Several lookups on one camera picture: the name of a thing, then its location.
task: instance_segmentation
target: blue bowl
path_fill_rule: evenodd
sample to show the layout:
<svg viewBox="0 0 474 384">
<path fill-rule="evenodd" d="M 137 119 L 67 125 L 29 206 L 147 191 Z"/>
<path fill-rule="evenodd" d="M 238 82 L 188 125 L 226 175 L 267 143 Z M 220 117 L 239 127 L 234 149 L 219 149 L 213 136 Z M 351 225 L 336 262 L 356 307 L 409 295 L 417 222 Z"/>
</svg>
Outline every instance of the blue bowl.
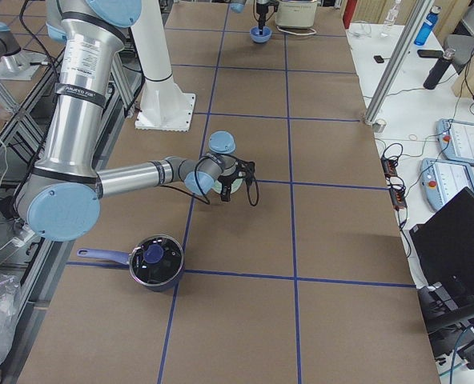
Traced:
<svg viewBox="0 0 474 384">
<path fill-rule="evenodd" d="M 269 41 L 271 35 L 272 31 L 268 26 L 263 28 L 263 34 L 260 34 L 260 30 L 257 26 L 250 29 L 251 40 L 260 44 Z"/>
</svg>

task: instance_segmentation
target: pan lid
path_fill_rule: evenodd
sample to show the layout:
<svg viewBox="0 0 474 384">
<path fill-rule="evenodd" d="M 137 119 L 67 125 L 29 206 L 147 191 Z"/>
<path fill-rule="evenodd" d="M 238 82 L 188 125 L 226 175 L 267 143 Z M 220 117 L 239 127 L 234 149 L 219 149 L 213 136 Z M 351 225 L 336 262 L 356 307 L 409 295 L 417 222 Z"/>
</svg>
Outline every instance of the pan lid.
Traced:
<svg viewBox="0 0 474 384">
<path fill-rule="evenodd" d="M 129 267 L 132 277 L 140 284 L 161 286 L 182 269 L 182 247 L 170 236 L 147 238 L 135 248 Z"/>
</svg>

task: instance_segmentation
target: label sticker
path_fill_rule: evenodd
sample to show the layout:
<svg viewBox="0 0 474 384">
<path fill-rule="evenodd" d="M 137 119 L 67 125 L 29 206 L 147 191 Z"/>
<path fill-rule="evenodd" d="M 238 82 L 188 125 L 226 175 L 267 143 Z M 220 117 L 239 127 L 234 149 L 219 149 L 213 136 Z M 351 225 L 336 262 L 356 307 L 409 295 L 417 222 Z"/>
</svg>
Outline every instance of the label sticker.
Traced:
<svg viewBox="0 0 474 384">
<path fill-rule="evenodd" d="M 66 44 L 62 72 L 75 72 L 78 76 L 94 78 L 100 48 L 89 42 L 69 40 Z"/>
</svg>

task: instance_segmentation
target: black thermos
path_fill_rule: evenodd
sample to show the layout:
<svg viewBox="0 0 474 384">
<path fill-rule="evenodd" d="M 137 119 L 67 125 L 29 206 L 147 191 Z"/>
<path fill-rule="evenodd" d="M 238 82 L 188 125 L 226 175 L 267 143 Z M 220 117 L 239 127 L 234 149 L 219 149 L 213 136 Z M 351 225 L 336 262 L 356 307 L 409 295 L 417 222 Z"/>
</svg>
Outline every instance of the black thermos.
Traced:
<svg viewBox="0 0 474 384">
<path fill-rule="evenodd" d="M 424 88 L 427 90 L 434 90 L 438 85 L 438 82 L 444 76 L 445 71 L 452 63 L 456 50 L 453 48 L 447 48 L 441 58 L 436 60 L 435 66 L 429 71 L 428 78 L 424 82 Z"/>
</svg>

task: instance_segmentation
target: floor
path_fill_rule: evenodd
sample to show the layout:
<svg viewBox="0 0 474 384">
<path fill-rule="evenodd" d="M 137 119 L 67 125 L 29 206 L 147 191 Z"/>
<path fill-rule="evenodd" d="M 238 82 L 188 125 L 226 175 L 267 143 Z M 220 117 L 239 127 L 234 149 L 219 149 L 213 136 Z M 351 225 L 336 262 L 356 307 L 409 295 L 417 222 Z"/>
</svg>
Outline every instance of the floor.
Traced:
<svg viewBox="0 0 474 384">
<path fill-rule="evenodd" d="M 196 159 L 227 130 L 257 164 L 259 205 L 244 190 L 210 206 L 162 188 L 104 198 L 74 252 L 169 234 L 183 280 L 152 293 L 73 252 L 20 383 L 439 382 L 339 11 L 318 11 L 315 37 L 265 45 L 250 13 L 175 4 L 167 42 L 197 94 L 191 128 L 127 120 L 108 166 Z"/>
</svg>

